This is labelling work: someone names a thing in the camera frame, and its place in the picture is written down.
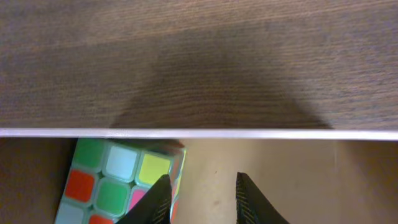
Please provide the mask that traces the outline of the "rubiks cube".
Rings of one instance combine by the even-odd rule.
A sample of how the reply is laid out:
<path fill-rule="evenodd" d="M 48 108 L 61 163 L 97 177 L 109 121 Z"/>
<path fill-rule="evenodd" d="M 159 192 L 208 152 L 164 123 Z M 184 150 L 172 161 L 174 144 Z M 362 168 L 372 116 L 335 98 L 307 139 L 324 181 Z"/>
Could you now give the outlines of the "rubiks cube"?
<path fill-rule="evenodd" d="M 185 155 L 177 140 L 78 139 L 55 224 L 116 223 L 164 174 L 174 220 Z"/>

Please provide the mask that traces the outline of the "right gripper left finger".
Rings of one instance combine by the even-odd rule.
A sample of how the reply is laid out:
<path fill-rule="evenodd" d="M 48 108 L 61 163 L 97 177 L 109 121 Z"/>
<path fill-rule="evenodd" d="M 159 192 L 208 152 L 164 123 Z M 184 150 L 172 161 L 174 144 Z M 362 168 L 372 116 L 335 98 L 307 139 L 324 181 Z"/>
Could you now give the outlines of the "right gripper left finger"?
<path fill-rule="evenodd" d="M 171 204 L 170 176 L 164 174 L 116 224 L 170 224 Z"/>

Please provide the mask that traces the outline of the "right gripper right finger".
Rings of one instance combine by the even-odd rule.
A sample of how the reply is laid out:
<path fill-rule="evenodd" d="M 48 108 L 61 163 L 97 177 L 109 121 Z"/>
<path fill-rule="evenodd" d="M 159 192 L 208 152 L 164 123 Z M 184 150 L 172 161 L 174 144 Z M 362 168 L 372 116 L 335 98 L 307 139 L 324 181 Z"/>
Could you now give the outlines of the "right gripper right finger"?
<path fill-rule="evenodd" d="M 252 179 L 242 172 L 236 176 L 236 213 L 237 224 L 289 224 Z"/>

